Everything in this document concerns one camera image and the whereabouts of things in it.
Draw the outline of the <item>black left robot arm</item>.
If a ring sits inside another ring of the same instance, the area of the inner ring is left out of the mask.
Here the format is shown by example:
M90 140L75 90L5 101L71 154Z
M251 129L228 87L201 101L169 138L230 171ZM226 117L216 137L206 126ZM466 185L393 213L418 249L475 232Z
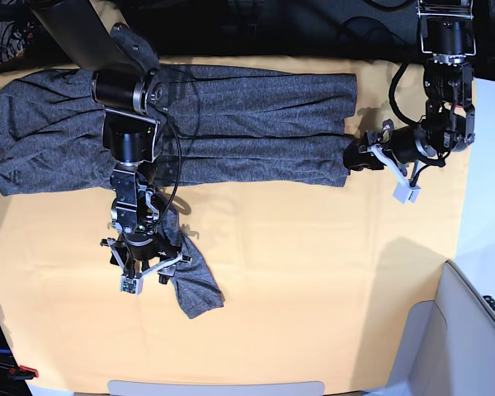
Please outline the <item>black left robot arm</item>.
M405 126L397 129L386 120L380 131L364 133L343 154L345 167L352 171L391 166L410 187L417 185L424 170L444 167L453 152L465 150L475 138L473 3L419 1L417 18L419 49L427 56L424 116L412 120L396 102L396 88L408 68L402 64L389 86L389 105Z

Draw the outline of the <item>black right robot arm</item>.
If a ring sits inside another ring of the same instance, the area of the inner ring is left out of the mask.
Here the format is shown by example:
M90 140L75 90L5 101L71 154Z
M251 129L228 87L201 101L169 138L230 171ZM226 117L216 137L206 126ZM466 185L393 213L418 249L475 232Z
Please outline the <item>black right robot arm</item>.
M165 284L178 263L191 259L158 232L172 202L153 184L160 121L148 105L158 99L157 71L145 70L118 47L89 1L31 1L29 8L65 54L93 72L92 99L104 111L103 145L116 161L110 184L118 237L101 245L122 270L120 290L138 295L153 274Z

